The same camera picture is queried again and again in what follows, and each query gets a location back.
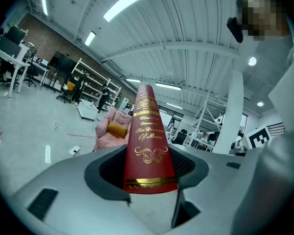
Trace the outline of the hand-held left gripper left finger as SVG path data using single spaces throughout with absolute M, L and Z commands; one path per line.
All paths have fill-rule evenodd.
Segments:
M 43 235 L 149 235 L 123 190 L 126 145 L 57 162 L 12 196 L 18 217 Z

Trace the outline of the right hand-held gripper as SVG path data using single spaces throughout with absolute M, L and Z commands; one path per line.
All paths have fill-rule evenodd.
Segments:
M 245 153 L 248 150 L 262 147 L 270 140 L 270 133 L 268 128 L 262 125 L 247 134 L 239 132 L 238 137 L 241 137 L 241 139 L 231 144 L 230 154 Z

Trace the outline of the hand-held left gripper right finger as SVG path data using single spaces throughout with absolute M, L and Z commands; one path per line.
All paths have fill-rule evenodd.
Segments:
M 178 183 L 177 201 L 171 228 L 210 211 L 237 174 L 243 157 L 199 151 L 170 145 L 170 155 Z

